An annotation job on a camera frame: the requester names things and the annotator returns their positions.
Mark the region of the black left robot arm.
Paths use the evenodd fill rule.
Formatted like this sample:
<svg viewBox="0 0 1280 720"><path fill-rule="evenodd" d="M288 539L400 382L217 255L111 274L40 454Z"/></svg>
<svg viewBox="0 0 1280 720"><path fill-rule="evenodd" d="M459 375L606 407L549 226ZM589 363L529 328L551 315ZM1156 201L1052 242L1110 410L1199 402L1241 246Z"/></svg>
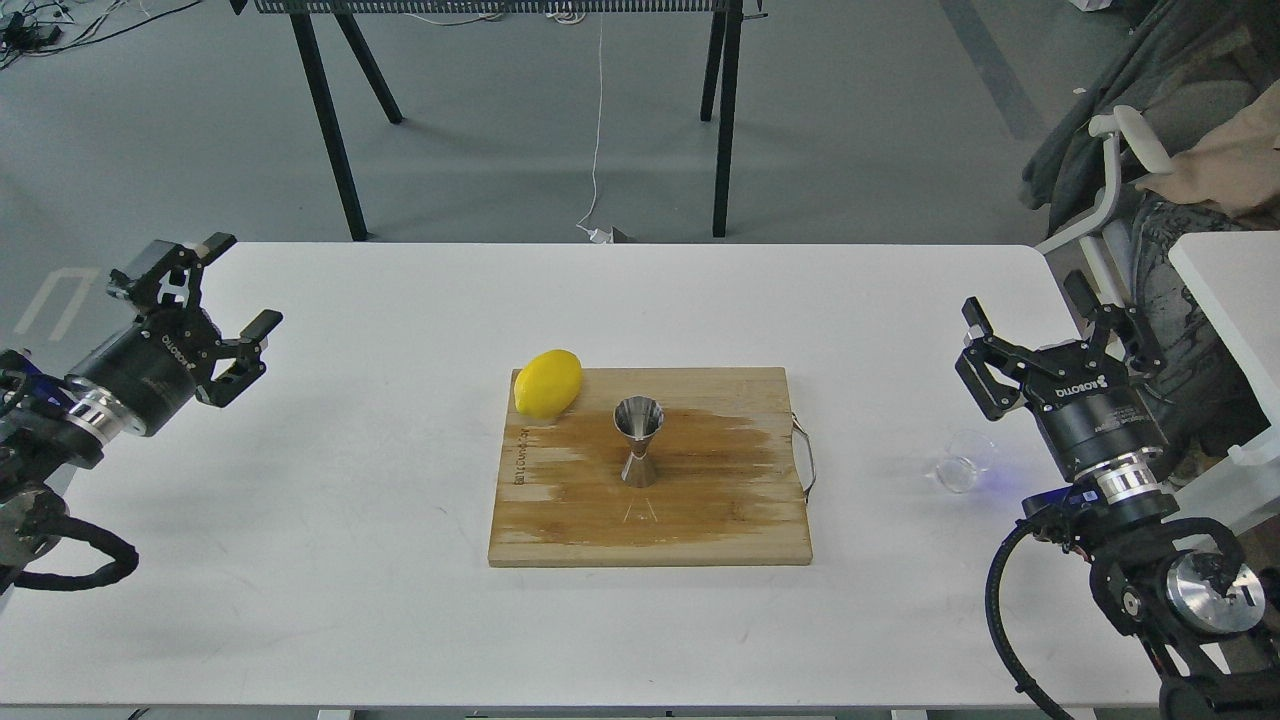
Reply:
<svg viewBox="0 0 1280 720"><path fill-rule="evenodd" d="M108 292L134 318L64 377L3 352L4 589L88 591L137 569L134 546L73 518L50 480L63 468L95 468L123 432L155 436L191 400L225 407L265 373L262 351L283 315L262 310L225 338L201 305L204 273L234 245L229 233L197 245L156 240L113 270Z"/></svg>

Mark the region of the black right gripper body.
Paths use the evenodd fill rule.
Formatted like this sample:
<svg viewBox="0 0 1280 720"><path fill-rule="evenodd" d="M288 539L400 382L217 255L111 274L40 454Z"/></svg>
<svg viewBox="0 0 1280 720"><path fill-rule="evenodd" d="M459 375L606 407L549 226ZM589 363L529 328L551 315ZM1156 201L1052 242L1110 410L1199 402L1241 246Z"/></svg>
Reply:
<svg viewBox="0 0 1280 720"><path fill-rule="evenodd" d="M1034 357L1052 369L1027 372L1027 406L1064 480L1079 480L1124 455L1156 457L1169 447L1121 361L1091 360L1080 341L1037 350Z"/></svg>

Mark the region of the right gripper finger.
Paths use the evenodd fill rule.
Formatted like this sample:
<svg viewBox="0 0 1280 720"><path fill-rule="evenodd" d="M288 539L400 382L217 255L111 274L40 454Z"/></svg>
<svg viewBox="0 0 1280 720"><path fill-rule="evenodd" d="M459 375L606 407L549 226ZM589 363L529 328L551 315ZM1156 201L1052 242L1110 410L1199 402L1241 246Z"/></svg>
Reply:
<svg viewBox="0 0 1280 720"><path fill-rule="evenodd" d="M1121 363L1139 375L1157 375L1166 368L1164 351L1140 309L1103 304L1082 270L1069 272L1062 287L1071 305L1088 322L1089 337L1080 342L1088 368L1102 363L1112 334L1124 350Z"/></svg>
<svg viewBox="0 0 1280 720"><path fill-rule="evenodd" d="M965 300L963 316L969 334L955 369L984 418L997 421L1021 406L1038 416L1046 414L1046 402L1025 389L1033 372L1046 373L1046 356L997 337L975 297Z"/></svg>

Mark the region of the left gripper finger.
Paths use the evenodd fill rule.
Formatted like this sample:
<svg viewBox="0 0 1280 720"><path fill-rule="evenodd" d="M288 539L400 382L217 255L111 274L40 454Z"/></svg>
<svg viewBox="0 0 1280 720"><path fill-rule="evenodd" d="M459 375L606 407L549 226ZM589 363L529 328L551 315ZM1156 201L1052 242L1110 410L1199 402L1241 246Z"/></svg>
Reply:
<svg viewBox="0 0 1280 720"><path fill-rule="evenodd" d="M225 407L262 377L266 372L262 351L268 347L268 336L283 319L282 313L264 309L233 340L224 340L211 322L205 322L207 332L201 329L201 334L196 336L196 398L201 404Z"/></svg>
<svg viewBox="0 0 1280 720"><path fill-rule="evenodd" d="M195 246L155 240L127 269L110 270L108 295L128 302L140 325L211 323L201 307L201 281L236 243L229 233L214 233Z"/></svg>

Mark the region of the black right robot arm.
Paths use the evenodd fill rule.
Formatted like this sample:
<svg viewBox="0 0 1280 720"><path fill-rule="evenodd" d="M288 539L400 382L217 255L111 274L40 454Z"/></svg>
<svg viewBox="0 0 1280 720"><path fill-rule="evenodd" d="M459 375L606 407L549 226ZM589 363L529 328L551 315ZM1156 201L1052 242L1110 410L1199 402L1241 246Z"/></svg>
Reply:
<svg viewBox="0 0 1280 720"><path fill-rule="evenodd" d="M1091 596L1121 635L1135 637L1160 678L1164 719L1275 719L1275 570L1253 571L1239 539L1210 518L1178 518L1153 461L1167 439L1137 386L1165 359L1137 307L1102 302L1080 272L1065 286L1089 334L1038 350L997 337L969 297L956 372L983 415L1027 407L1061 473L1061 489L1023 501L1024 516L997 548L984 589L986 623L1015 689L1052 719L1066 710L1016 656L1000 606L1004 571L1027 537L1080 555Z"/></svg>

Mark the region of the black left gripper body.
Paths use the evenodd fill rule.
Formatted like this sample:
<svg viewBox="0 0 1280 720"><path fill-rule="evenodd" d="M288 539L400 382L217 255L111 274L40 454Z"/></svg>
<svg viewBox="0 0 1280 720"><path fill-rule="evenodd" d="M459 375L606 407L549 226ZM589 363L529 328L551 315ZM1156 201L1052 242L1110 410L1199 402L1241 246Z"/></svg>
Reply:
<svg viewBox="0 0 1280 720"><path fill-rule="evenodd" d="M129 416L125 429L155 436L192 398L212 406L220 331L207 313L137 318L68 373L78 395L101 389Z"/></svg>

